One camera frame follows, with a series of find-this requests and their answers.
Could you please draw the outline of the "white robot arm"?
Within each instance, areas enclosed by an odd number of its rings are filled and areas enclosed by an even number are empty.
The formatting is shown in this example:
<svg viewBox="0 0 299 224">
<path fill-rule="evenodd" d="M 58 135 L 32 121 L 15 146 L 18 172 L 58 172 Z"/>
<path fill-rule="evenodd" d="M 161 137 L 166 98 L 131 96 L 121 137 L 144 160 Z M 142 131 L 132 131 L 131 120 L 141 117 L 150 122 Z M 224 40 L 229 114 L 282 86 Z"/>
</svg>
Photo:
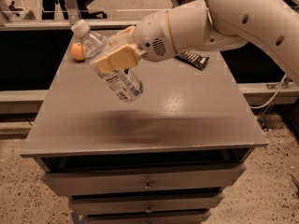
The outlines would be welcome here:
<svg viewBox="0 0 299 224">
<path fill-rule="evenodd" d="M 224 51 L 252 43 L 299 83 L 299 14 L 283 0 L 195 0 L 146 16 L 108 39 L 92 61 L 110 73 L 185 50 Z"/>
</svg>

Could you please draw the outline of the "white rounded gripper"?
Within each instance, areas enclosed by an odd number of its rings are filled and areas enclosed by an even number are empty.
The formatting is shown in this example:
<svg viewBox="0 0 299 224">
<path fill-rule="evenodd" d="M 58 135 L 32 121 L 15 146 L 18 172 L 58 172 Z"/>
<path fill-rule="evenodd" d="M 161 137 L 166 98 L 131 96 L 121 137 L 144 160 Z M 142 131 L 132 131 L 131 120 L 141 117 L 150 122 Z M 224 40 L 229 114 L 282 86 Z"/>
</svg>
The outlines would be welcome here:
<svg viewBox="0 0 299 224">
<path fill-rule="evenodd" d="M 164 61 L 207 41 L 206 2 L 195 0 L 150 14 L 136 27 L 129 26 L 112 35 L 107 43 L 119 48 L 98 55 L 91 64 L 97 72 L 107 74 L 137 66 L 142 56 L 150 62 Z"/>
</svg>

